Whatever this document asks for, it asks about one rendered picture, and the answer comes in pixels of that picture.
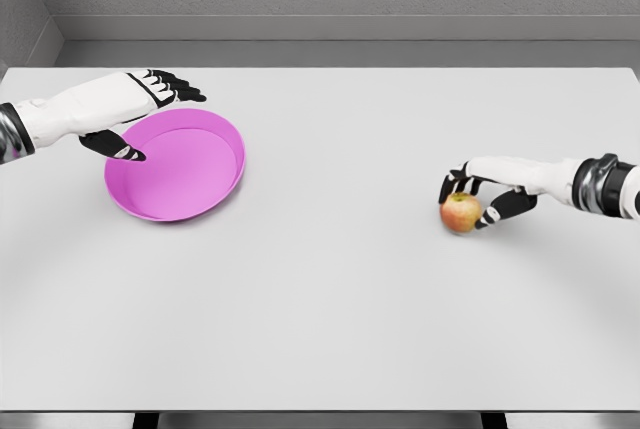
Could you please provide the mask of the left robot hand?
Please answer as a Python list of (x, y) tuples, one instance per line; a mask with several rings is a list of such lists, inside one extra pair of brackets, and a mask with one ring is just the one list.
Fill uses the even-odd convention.
[(111, 159), (142, 162), (144, 153), (112, 131), (174, 102), (204, 102), (206, 96), (184, 79), (160, 69), (114, 73), (76, 88), (80, 108), (75, 128), (85, 148)]

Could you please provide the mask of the red yellow apple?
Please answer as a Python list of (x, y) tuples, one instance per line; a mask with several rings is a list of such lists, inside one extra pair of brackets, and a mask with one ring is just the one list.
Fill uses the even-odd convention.
[(440, 205), (440, 218), (444, 226), (454, 233), (469, 233), (483, 214), (479, 200), (466, 192), (454, 192)]

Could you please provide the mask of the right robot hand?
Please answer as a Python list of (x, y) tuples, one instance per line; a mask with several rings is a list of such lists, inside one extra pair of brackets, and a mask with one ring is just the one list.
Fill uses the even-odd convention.
[(443, 180), (438, 203), (444, 203), (454, 192), (462, 192), (468, 183), (471, 183), (470, 194), (475, 196), (483, 182), (490, 182), (508, 186), (510, 190), (490, 203), (475, 222), (475, 228), (483, 229), (519, 216), (537, 205), (538, 196), (534, 190), (537, 165), (532, 160), (505, 156), (472, 158), (449, 170)]

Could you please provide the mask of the pink round plate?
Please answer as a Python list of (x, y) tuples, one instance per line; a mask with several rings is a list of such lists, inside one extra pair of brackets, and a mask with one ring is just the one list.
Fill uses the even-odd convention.
[(141, 219), (174, 222), (203, 214), (234, 190), (244, 171), (241, 133), (210, 111), (163, 111), (135, 123), (123, 138), (146, 160), (107, 160), (105, 185), (121, 209)]

